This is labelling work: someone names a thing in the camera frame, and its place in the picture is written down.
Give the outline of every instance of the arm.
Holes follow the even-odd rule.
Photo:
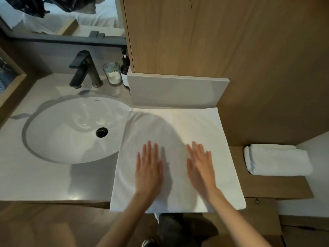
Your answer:
[[[136,192],[121,217],[113,224],[97,247],[126,246],[145,211],[161,191],[163,183],[162,160],[158,159],[158,145],[143,146],[142,158],[137,154]]]
[[[187,173],[198,193],[215,209],[238,247],[270,247],[269,243],[236,211],[216,188],[211,152],[204,152],[201,144],[187,145],[191,158],[187,159]]]

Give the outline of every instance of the white countertop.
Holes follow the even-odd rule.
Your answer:
[[[110,201],[117,154],[96,164],[58,164],[42,160],[23,144],[22,130],[41,106],[57,99],[106,96],[132,107],[123,85],[112,87],[105,78],[100,88],[86,76],[82,88],[69,86],[72,74],[51,74],[38,80],[0,130],[0,200],[9,201]]]

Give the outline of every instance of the sink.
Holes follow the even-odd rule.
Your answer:
[[[107,97],[79,97],[56,103],[29,118],[26,148],[54,163],[79,164],[119,151],[129,106]]]

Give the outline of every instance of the black faucet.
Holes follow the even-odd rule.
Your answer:
[[[77,69],[70,82],[70,87],[80,88],[87,74],[92,79],[93,87],[101,87],[103,85],[89,51],[80,51],[69,67]]]

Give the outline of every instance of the glass tumbler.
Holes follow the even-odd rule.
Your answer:
[[[119,63],[117,62],[105,63],[103,66],[103,70],[110,84],[118,85],[121,83],[122,79],[121,79]]]

